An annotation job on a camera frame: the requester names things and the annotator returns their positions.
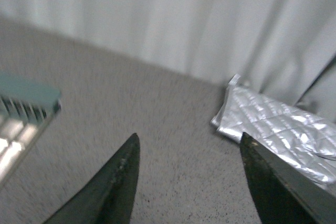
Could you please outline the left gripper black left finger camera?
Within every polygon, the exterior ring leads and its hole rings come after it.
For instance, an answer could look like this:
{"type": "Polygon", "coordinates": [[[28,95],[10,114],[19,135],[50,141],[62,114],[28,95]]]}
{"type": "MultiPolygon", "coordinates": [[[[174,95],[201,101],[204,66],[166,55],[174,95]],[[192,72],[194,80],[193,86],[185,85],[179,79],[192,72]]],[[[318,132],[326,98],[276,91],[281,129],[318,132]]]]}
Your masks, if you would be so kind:
{"type": "Polygon", "coordinates": [[[139,167],[140,140],[133,133],[45,223],[130,223],[139,167]]]}

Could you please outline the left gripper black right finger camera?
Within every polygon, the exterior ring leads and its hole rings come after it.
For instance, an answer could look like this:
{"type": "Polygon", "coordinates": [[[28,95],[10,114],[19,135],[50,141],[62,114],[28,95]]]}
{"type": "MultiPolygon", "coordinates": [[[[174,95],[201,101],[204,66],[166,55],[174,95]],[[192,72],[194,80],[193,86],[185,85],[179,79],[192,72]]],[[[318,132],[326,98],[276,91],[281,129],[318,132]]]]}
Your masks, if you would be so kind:
{"type": "Polygon", "coordinates": [[[335,223],[335,196],[243,133],[239,144],[262,223],[335,223]]]}

